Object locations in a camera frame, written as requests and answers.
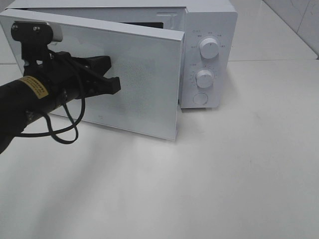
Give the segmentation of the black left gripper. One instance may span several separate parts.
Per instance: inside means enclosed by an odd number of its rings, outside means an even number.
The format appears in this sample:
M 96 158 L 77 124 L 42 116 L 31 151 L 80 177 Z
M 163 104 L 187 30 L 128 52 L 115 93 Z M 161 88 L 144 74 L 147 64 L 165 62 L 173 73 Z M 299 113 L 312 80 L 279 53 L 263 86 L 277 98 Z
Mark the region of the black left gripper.
M 24 77 L 33 77 L 45 89 L 26 100 L 26 112 L 51 112 L 74 99 L 121 90 L 119 77 L 102 78 L 112 67 L 109 56 L 73 57 L 68 52 L 46 51 L 23 55 Z

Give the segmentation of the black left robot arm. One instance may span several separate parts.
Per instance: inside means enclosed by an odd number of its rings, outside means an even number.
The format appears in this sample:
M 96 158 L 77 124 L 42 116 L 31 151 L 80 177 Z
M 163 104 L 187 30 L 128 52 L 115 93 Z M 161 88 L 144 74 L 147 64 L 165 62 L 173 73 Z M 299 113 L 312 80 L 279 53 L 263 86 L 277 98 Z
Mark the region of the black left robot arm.
M 0 150 L 4 152 L 15 137 L 50 136 L 62 144 L 59 134 L 77 130 L 85 112 L 85 99 L 113 95 L 120 91 L 119 77 L 105 78 L 109 56 L 72 57 L 68 52 L 49 51 L 53 67 L 32 67 L 24 76 L 0 87 Z M 63 107 L 71 125 L 53 130 L 49 113 Z

